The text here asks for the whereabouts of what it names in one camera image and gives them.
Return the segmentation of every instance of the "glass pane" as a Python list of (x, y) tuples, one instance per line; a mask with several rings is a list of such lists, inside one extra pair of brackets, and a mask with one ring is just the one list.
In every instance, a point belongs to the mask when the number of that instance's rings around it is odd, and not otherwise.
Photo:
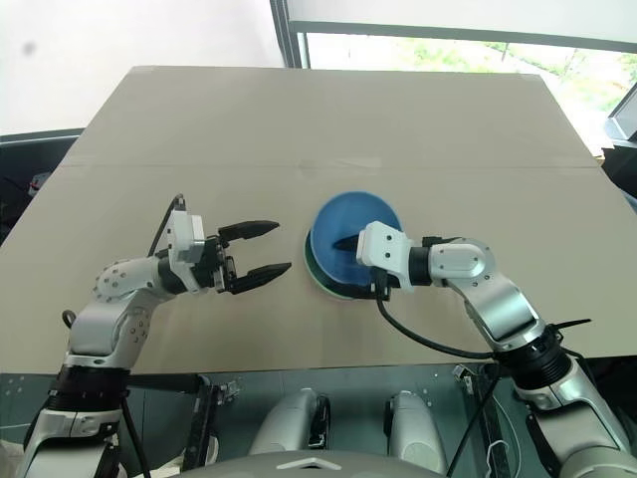
[(593, 155), (604, 122), (637, 82), (637, 55), (546, 45), (309, 33), (313, 69), (532, 73), (543, 79)]

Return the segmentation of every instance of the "white wall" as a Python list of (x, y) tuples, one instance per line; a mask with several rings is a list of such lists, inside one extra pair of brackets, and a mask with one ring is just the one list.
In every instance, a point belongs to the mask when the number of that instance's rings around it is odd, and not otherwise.
[(86, 126), (135, 65), (281, 67), (267, 0), (0, 0), (0, 134)]
[(288, 0), (291, 21), (496, 30), (637, 44), (635, 0)]

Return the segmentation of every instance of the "stacked plates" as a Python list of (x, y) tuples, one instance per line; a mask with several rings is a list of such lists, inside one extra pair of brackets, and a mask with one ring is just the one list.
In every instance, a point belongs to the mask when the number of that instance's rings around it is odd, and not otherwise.
[(310, 274), (322, 289), (340, 298), (373, 298), (370, 270), (356, 263), (356, 251), (333, 246), (340, 239), (357, 235), (373, 221), (402, 230), (391, 206), (365, 191), (339, 194), (318, 212), (306, 238), (305, 257)]

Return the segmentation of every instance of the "black cable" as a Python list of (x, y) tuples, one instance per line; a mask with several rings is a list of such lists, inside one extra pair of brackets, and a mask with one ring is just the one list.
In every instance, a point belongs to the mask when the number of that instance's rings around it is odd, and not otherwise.
[(126, 397), (123, 397), (121, 399), (121, 413), (123, 414), (123, 421), (126, 423), (126, 428), (128, 429), (128, 434), (130, 435), (130, 441), (132, 441), (132, 446), (135, 449), (137, 460), (139, 460), (141, 474), (143, 475), (143, 478), (151, 478), (150, 468), (148, 468), (148, 460), (146, 459), (146, 455), (143, 452), (143, 446), (141, 444), (141, 440), (139, 440), (139, 436), (137, 435), (137, 430), (135, 430), (135, 424), (132, 422), (132, 417), (130, 416), (130, 409), (128, 409), (128, 402), (126, 401)]
[(434, 351), (442, 352), (443, 354), (449, 354), (450, 356), (462, 357), (463, 359), (491, 359), (494, 354), (492, 352), (467, 352), (461, 351), (460, 349), (454, 349), (453, 347), (443, 346), (442, 344), (438, 344), (437, 342), (430, 341), (422, 336), (419, 336), (413, 331), (410, 331), (405, 326), (396, 321), (391, 314), (385, 309), (385, 305), (382, 301), (382, 293), (385, 290), (385, 285), (383, 282), (386, 282), (386, 273), (384, 274), (385, 280), (381, 277), (382, 272), (376, 273), (376, 279), (374, 281), (374, 289), (376, 291), (376, 305), (378, 306), (378, 311), (380, 315), (389, 323), (391, 327), (396, 329), (402, 335), (408, 337), (414, 342), (417, 342), (421, 346), (428, 347), (429, 349), (433, 349)]
[(446, 475), (447, 477), (450, 477), (451, 475), (453, 475), (454, 470), (456, 469), (456, 466), (458, 465), (458, 460), (460, 460), (460, 455), (462, 455), (462, 451), (467, 445), (467, 440), (469, 439), (469, 434), (471, 432), (471, 429), (476, 424), (476, 421), (478, 421), (478, 418), (480, 417), (481, 413), (484, 411), (485, 406), (487, 406), (489, 399), (493, 396), (494, 391), (496, 390), (496, 385), (500, 381), (500, 377), (501, 377), (500, 371), (498, 371), (498, 374), (489, 385), (489, 388), (487, 389), (485, 396), (483, 396), (482, 401), (480, 402), (480, 404), (478, 405), (478, 408), (474, 412), (474, 416), (472, 416), (471, 420), (469, 420), (467, 429), (465, 430), (465, 433), (462, 435), (462, 438), (460, 439), (460, 443), (458, 444), (458, 448), (456, 448), (456, 453), (454, 454), (454, 457), (451, 460), (451, 464), (449, 465), (449, 468), (447, 469), (447, 475)]
[(582, 324), (588, 324), (589, 322), (593, 322), (592, 319), (579, 319), (578, 321), (567, 321), (560, 322), (559, 324), (553, 324), (553, 326), (560, 329), (567, 329), (569, 327), (581, 326)]
[(146, 257), (150, 257), (154, 255), (155, 250), (157, 249), (157, 244), (159, 243), (159, 239), (161, 238), (161, 234), (163, 233), (163, 230), (165, 229), (166, 224), (168, 223), (168, 218), (170, 217), (170, 213), (174, 209), (175, 204), (178, 204), (179, 202), (182, 202), (182, 201), (183, 201), (183, 194), (177, 194), (175, 197), (172, 198), (172, 201), (170, 201), (170, 205), (168, 206), (168, 209), (166, 209), (166, 212), (163, 215), (163, 219), (161, 219), (159, 228), (157, 229), (157, 232), (155, 232), (155, 237), (152, 238), (152, 243), (150, 244), (150, 249), (148, 249), (148, 254)]
[(4, 179), (9, 184), (11, 184), (13, 187), (15, 187), (20, 192), (22, 192), (24, 194), (25, 198), (28, 199), (29, 201), (31, 201), (31, 199), (33, 199), (33, 197), (31, 197), (31, 195), (29, 194), (29, 188), (28, 187), (22, 186), (20, 183), (18, 183), (18, 181), (16, 181), (15, 179), (10, 178), (8, 176), (2, 176), (2, 179)]
[(566, 347), (562, 347), (561, 349), (563, 351), (565, 351), (567, 354), (569, 354), (570, 356), (573, 356), (576, 359), (579, 359), (579, 362), (581, 364), (581, 368), (584, 370), (584, 373), (586, 373), (586, 376), (588, 377), (590, 382), (593, 384), (593, 386), (595, 388), (597, 388), (597, 382), (595, 381), (595, 375), (593, 375), (593, 371), (590, 369), (590, 366), (588, 365), (588, 361), (586, 361), (586, 358), (584, 358), (584, 356), (582, 354), (580, 354), (579, 352), (572, 351), (570, 349), (567, 349)]

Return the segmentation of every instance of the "blue plate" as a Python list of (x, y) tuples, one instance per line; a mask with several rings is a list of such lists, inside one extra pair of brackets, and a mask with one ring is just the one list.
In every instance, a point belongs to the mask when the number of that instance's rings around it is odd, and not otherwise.
[(356, 264), (355, 251), (334, 249), (334, 242), (358, 234), (367, 224), (380, 221), (402, 231), (391, 206), (365, 191), (349, 191), (333, 197), (318, 212), (310, 231), (310, 246), (318, 266), (342, 284), (371, 284), (369, 268)]

